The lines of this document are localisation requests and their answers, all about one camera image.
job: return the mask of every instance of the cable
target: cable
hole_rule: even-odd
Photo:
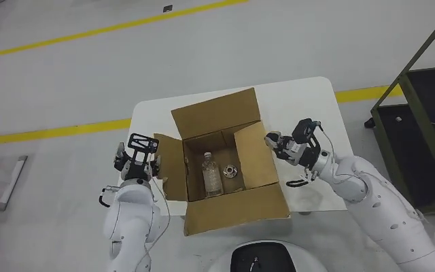
[[[154,240],[154,242],[152,242],[152,244],[151,244],[151,246],[150,246],[150,248],[147,250],[147,248],[146,248],[146,246],[145,246],[145,244],[143,244],[143,247],[145,248],[145,254],[143,255],[143,257],[139,260],[139,262],[136,264],[136,267],[135,267],[135,271],[137,270],[137,267],[139,266],[139,264],[142,262],[142,260],[147,256],[147,255],[149,255],[150,254],[150,251],[151,251],[151,249],[154,247],[154,245],[157,243],[157,241],[164,235],[164,233],[166,232],[166,230],[169,228],[169,223],[171,222],[171,212],[169,211],[169,205],[168,205],[168,201],[166,200],[166,197],[164,197],[164,193],[161,191],[161,189],[157,186],[157,182],[156,182],[156,180],[154,179],[154,176],[152,175],[152,168],[151,168],[151,158],[150,158],[150,160],[148,161],[148,169],[150,170],[150,175],[151,175],[151,179],[152,179],[152,181],[153,181],[153,183],[154,183],[154,185],[157,187],[157,190],[160,192],[160,194],[162,195],[162,197],[163,197],[163,200],[164,200],[164,204],[166,204],[166,209],[167,209],[167,211],[168,211],[168,217],[169,217],[169,219],[168,219],[168,223],[167,223],[167,225],[166,225],[166,227],[164,228],[164,230],[163,230],[163,232]]]
[[[351,174],[339,174],[339,175],[337,175],[336,171],[334,172],[334,166],[335,166],[335,150],[334,150],[334,145],[332,144],[331,138],[329,138],[329,136],[326,134],[324,129],[321,126],[319,126],[319,129],[325,135],[326,139],[328,139],[329,144],[331,145],[331,148],[332,148],[332,171],[331,171],[332,183],[334,183],[336,185],[342,184],[343,182],[346,182],[347,180],[349,180],[351,177],[356,177],[356,178],[358,178],[359,180],[361,180],[362,182],[365,183],[365,181],[362,178],[358,177],[357,175],[351,175]],[[344,179],[344,180],[340,180],[339,182],[335,183],[334,182],[335,177],[338,177],[340,175],[348,175],[349,177]]]

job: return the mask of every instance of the cardboard box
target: cardboard box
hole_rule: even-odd
[[[185,235],[289,216],[253,88],[174,109],[172,116],[182,140],[154,137],[160,141],[159,178],[166,178],[167,199],[188,202]],[[220,171],[228,164],[239,170],[232,179],[221,173],[224,194],[207,199],[205,152]]]

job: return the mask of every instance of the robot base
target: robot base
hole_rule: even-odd
[[[278,240],[242,243],[228,250],[211,264],[208,272],[239,271],[328,272],[320,261],[305,249]]]

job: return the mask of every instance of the wheel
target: wheel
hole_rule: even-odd
[[[370,118],[364,122],[364,127],[366,129],[373,129],[375,126],[376,126],[376,124],[375,124],[375,121],[373,120],[373,118]]]

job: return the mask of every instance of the white robot body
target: white robot body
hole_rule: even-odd
[[[285,246],[290,257],[292,258],[292,262],[297,272],[328,272],[326,268],[322,265],[322,263],[314,257],[310,252],[305,249],[294,245],[292,243],[288,243],[285,241],[277,241],[277,240],[259,240],[259,241],[250,241],[247,243],[243,243],[238,245],[236,248],[231,250],[227,250],[223,255],[216,258],[211,266],[208,269],[208,272],[227,272],[231,271],[231,259],[232,254],[237,248],[241,248],[245,245],[251,245],[254,243],[280,243]]]
[[[343,197],[352,218],[404,272],[435,271],[435,245],[418,212],[371,163],[350,156],[333,167],[328,159],[319,177]]]
[[[119,189],[104,224],[104,235],[112,240],[108,271],[150,271],[151,258],[145,242],[159,234],[160,210],[151,190],[139,184]]]

